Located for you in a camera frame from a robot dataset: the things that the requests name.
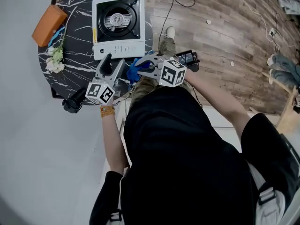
power outlet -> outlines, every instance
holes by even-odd
[[[269,31],[269,36],[273,37],[275,35],[275,28],[271,28]]]

foot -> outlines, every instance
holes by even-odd
[[[267,64],[268,64],[268,66],[271,66],[271,65],[273,65],[275,62],[274,62],[274,56],[275,56],[275,54],[272,54],[269,58],[268,58],[268,60],[267,60]]]
[[[166,38],[175,38],[175,28],[174,27],[168,27],[165,30],[165,37]]]
[[[272,76],[273,69],[270,69],[269,75]],[[273,84],[273,80],[269,78],[269,84]]]

black marble table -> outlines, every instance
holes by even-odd
[[[72,96],[81,87],[87,87],[95,76],[96,67],[100,61],[94,60],[93,37],[92,37],[92,1],[93,0],[60,0],[56,4],[68,15],[63,25],[67,23],[67,32],[63,44],[63,57],[65,69],[59,73],[49,73],[46,70],[46,59],[49,57],[47,47],[38,48],[39,63],[43,74],[50,86],[62,97]],[[145,51],[152,49],[153,34],[150,23],[150,15],[145,12]],[[59,46],[64,30],[53,41],[52,46]],[[120,59],[112,60],[113,69]],[[128,65],[132,59],[125,59]],[[114,99],[123,96],[128,92],[129,84],[126,78],[125,66],[122,76],[119,79],[120,87]],[[86,105],[93,105],[87,99]]]

black t-shirt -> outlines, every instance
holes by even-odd
[[[121,183],[126,224],[254,224],[259,194],[245,159],[284,193],[287,205],[296,191],[298,167],[265,115],[246,125],[240,154],[181,87],[160,88],[136,102],[124,138],[133,163]],[[109,199],[101,193],[118,200],[119,188],[107,185],[112,176],[114,184],[122,177],[107,173],[110,188],[101,190],[90,224],[106,216],[99,207],[107,208],[103,203]],[[118,205],[111,202],[110,211]]]

portable gas stove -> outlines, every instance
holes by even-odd
[[[144,0],[93,0],[94,59],[145,55]]]

